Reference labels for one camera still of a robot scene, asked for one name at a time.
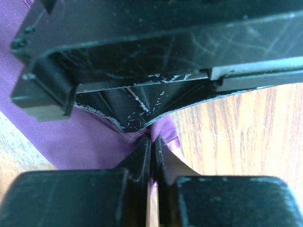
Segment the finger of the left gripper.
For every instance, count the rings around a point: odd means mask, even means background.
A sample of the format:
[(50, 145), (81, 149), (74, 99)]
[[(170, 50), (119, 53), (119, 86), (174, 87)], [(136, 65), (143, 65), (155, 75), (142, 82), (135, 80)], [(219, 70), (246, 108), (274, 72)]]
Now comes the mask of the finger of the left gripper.
[(112, 121), (119, 130), (136, 132), (148, 127), (161, 117), (194, 105), (204, 96), (195, 96), (195, 88), (205, 88), (205, 70), (164, 77), (151, 75), (146, 82), (105, 88), (94, 83), (76, 95), (74, 107)]
[(265, 87), (302, 83), (302, 81), (303, 69), (296, 68), (224, 75), (213, 81), (198, 79), (152, 85), (148, 91), (151, 91), (149, 100), (153, 103), (150, 112), (145, 116), (146, 123), (143, 127), (150, 126), (169, 113), (199, 103)]

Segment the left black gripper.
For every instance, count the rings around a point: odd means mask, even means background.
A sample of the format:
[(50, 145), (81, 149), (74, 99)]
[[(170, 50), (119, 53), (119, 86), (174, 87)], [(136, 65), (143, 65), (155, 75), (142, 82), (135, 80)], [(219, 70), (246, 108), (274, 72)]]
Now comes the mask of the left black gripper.
[(303, 3), (37, 0), (10, 49), (24, 65), (11, 101), (39, 121), (64, 120), (94, 83), (303, 69)]

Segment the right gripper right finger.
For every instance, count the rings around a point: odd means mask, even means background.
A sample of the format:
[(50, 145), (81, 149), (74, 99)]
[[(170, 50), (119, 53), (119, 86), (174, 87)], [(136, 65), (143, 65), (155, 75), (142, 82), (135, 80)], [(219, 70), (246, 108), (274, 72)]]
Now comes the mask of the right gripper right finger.
[(161, 227), (181, 227), (178, 187), (179, 176), (200, 176), (169, 149), (165, 139), (155, 141), (154, 180), (158, 186), (159, 223)]

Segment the purple cloth napkin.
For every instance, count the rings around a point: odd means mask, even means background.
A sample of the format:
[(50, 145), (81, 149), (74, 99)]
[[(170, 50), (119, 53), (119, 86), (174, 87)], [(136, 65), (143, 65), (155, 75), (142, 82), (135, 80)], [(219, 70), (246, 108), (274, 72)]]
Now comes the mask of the purple cloth napkin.
[(147, 129), (123, 133), (108, 119), (76, 109), (67, 121), (37, 122), (9, 100), (22, 68), (9, 44), (32, 5), (30, 0), (0, 3), (0, 191), (31, 170), (101, 169), (116, 166), (132, 152), (141, 136), (161, 135), (183, 159), (175, 124), (164, 116)]

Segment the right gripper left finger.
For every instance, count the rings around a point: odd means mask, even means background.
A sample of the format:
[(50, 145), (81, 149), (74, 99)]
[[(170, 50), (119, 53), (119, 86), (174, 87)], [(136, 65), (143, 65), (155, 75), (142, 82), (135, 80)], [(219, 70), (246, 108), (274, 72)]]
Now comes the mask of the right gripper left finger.
[(148, 227), (150, 225), (151, 195), (151, 140), (142, 137), (135, 150), (117, 167), (128, 171), (125, 187), (122, 226)]

